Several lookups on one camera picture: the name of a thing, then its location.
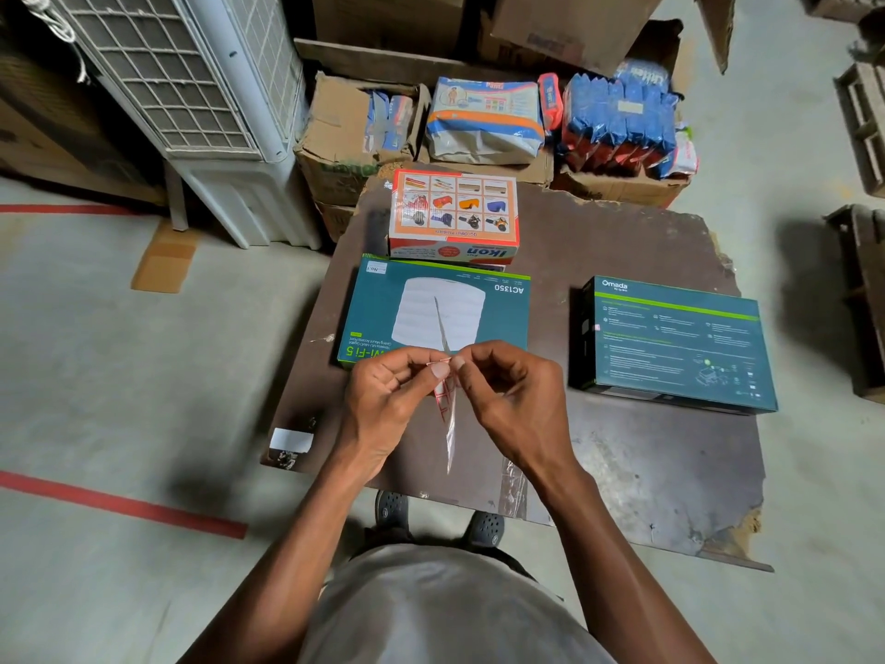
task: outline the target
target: lime green edge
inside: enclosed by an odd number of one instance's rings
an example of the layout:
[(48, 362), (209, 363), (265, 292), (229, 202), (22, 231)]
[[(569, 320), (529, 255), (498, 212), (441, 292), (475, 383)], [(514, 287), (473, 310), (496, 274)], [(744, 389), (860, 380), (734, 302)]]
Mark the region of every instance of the lime green edge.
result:
[(609, 294), (604, 291), (595, 291), (595, 296), (603, 298), (614, 298), (615, 300), (623, 300), (627, 302), (637, 302), (642, 305), (653, 305), (654, 307), (666, 307), (670, 310), (684, 310), (685, 312), (698, 312), (699, 314), (713, 314), (716, 317), (728, 317), (729, 319), (743, 319), (747, 321), (759, 321), (758, 317), (750, 314), (737, 314), (736, 312), (720, 312), (719, 310), (704, 310), (701, 307), (689, 307), (688, 305), (677, 305), (672, 302), (660, 302), (657, 300), (646, 300), (645, 298), (631, 298), (630, 296), (618, 296), (617, 294)]
[(396, 263), (408, 263), (412, 266), (430, 266), (432, 268), (446, 268), (447, 270), (463, 270), (465, 273), (488, 273), (498, 277), (510, 277), (512, 279), (531, 279), (527, 274), (499, 273), (496, 270), (481, 270), (479, 268), (467, 268), (464, 266), (450, 266), (446, 263), (431, 263), (430, 261), (404, 261), (402, 258), (387, 258), (383, 255), (363, 254), (363, 258), (373, 258), (376, 261), (392, 261)]

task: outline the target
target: gray concrete floor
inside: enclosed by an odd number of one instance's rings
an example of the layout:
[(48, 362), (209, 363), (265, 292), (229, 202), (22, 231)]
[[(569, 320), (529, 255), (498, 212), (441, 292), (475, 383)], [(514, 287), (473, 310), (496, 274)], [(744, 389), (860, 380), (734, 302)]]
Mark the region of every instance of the gray concrete floor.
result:
[[(876, 205), (832, 78), (857, 30), (798, 0), (738, 0), (720, 76), (691, 0), (685, 113), (702, 215), (764, 314), (781, 411), (759, 418), (767, 480), (752, 553), (776, 573), (639, 549), (724, 663), (874, 662), (885, 652), (885, 407), (852, 395), (838, 255), (820, 216)], [(69, 202), (5, 182), (2, 202)], [(258, 465), (266, 402), (326, 258), (204, 240), (183, 292), (129, 290), (150, 217), (0, 216), (0, 470), (249, 522), (244, 541), (0, 490), (0, 660), (172, 662), (284, 526), (307, 480)], [(373, 492), (354, 516), (369, 522)], [(413, 501), (417, 531), (470, 513)], [(556, 531), (503, 548), (579, 608)]]

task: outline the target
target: teal product box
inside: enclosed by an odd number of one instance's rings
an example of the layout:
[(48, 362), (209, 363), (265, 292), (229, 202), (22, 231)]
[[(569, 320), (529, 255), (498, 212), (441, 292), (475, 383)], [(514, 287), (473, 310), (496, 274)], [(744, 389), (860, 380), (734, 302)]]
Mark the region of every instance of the teal product box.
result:
[(570, 381), (583, 390), (777, 411), (755, 300), (597, 275), (581, 289), (577, 314)]
[(487, 340), (525, 349), (531, 278), (429, 261), (364, 254), (338, 361), (410, 345), (454, 354)]

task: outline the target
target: white access point picture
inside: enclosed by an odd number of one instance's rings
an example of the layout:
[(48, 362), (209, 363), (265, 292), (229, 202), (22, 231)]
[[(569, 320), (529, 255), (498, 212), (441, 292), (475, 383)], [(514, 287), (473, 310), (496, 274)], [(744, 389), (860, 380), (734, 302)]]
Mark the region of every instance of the white access point picture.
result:
[(485, 291), (464, 282), (436, 277), (408, 279), (391, 338), (413, 347), (446, 351), (444, 331), (448, 351), (458, 351), (476, 342), (485, 301)]

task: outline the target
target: orange and white box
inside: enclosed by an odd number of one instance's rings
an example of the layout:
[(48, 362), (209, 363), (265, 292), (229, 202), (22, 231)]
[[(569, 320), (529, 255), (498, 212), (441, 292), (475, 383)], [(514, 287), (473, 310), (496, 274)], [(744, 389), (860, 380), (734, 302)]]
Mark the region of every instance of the orange and white box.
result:
[(507, 265), (519, 249), (516, 180), (397, 170), (389, 239), (393, 258)]

